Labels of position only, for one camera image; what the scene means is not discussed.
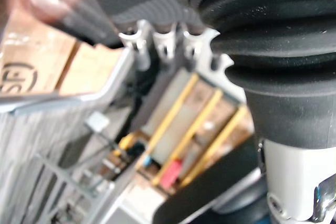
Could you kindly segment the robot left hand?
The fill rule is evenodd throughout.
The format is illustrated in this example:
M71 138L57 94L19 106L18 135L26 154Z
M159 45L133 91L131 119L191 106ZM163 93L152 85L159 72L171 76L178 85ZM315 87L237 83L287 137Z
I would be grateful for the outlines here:
M335 0L181 0L219 35L261 138L273 223L335 215Z

